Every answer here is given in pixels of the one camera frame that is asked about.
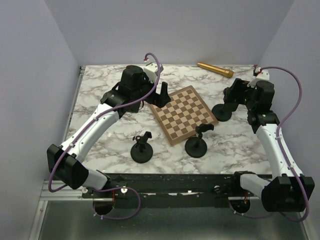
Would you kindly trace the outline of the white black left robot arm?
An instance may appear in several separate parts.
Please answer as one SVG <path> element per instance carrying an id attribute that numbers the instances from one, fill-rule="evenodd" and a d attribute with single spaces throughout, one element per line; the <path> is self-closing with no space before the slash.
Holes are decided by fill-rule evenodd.
<path id="1" fill-rule="evenodd" d="M 103 95 L 80 129 L 59 146 L 52 144 L 47 149 L 49 179 L 56 177 L 73 190 L 92 188 L 99 197 L 107 197 L 111 191 L 108 177 L 82 162 L 102 134 L 126 112 L 137 113 L 142 102 L 159 108 L 170 102 L 166 82 L 161 84 L 160 93 L 156 92 L 162 71 L 163 66 L 154 62 L 144 67 L 126 66 L 120 81 Z"/>

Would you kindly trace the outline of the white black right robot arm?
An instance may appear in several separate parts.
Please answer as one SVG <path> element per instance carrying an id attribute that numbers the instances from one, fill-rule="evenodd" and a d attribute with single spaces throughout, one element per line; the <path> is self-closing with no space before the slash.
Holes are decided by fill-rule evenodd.
<path id="1" fill-rule="evenodd" d="M 267 181 L 250 171 L 235 172 L 230 191 L 236 196 L 249 191 L 261 199 L 267 212 L 305 211 L 315 183 L 294 163 L 278 116 L 271 110 L 274 84 L 259 80 L 251 87 L 248 81 L 236 78 L 223 93 L 224 106 L 231 113 L 238 105 L 246 106 L 247 121 L 262 144 L 272 173 L 272 180 Z"/>

